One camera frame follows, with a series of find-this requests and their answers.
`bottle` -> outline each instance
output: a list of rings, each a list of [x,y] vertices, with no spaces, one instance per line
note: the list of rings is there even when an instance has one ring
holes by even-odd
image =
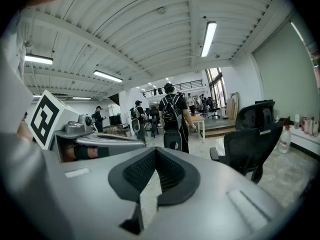
[[[312,128],[314,127],[314,117],[311,117],[310,121],[308,122],[309,128],[308,128],[308,134],[312,136]]]
[[[318,122],[317,121],[313,121],[313,127],[312,127],[312,135],[313,136],[318,136],[319,132],[318,132],[319,126],[318,126]]]
[[[303,129],[303,132],[305,134],[308,134],[308,131],[309,131],[309,121],[308,120],[305,120],[304,121],[304,129]]]
[[[276,116],[276,119],[275,119],[275,122],[278,123],[279,122],[279,118],[278,116]],[[275,146],[274,146],[274,150],[276,150],[278,148],[278,145],[279,145],[279,140],[276,142]]]
[[[291,131],[290,131],[290,125],[285,125],[285,129],[282,131],[280,136],[280,142],[278,150],[282,154],[286,154],[289,151],[291,143]]]
[[[294,129],[298,129],[299,128],[299,123],[300,123],[300,115],[299,114],[295,114],[295,117],[294,117]]]
[[[305,122],[306,122],[306,120],[307,120],[306,116],[302,117],[301,131],[303,131],[303,132],[305,131]]]

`white ceiling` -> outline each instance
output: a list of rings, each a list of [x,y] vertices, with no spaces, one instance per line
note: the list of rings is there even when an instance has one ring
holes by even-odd
[[[279,6],[280,0],[58,0],[27,8],[22,35],[27,41],[32,35],[32,53],[52,57],[53,65],[26,61],[24,83],[34,94],[48,89],[105,99],[165,77],[230,66]],[[201,58],[208,21],[217,30]]]

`wooden board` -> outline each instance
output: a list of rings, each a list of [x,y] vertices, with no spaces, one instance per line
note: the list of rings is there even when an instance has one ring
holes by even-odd
[[[231,118],[231,113],[232,113],[232,104],[234,100],[232,98],[228,98],[226,101],[226,110],[225,110],[225,115]]]
[[[231,93],[231,98],[233,99],[233,102],[234,102],[234,109],[232,110],[231,117],[229,118],[236,120],[238,115],[238,109],[239,109],[239,92]]]

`railing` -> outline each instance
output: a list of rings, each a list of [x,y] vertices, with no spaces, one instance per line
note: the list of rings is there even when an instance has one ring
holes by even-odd
[[[186,89],[193,89],[193,88],[198,88],[198,87],[203,87],[202,80],[175,84],[174,90],[176,92],[180,92],[180,91],[183,91]],[[165,94],[165,89],[163,87],[161,88],[161,91],[162,91],[162,94]],[[145,92],[143,92],[143,94],[146,98],[161,95],[161,94],[159,94],[159,88],[156,88],[155,90],[153,89],[153,90],[145,91]]]

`desk surface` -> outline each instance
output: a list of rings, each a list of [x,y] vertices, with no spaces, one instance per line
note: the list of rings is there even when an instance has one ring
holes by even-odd
[[[192,122],[204,121],[205,119],[200,115],[191,116]]]

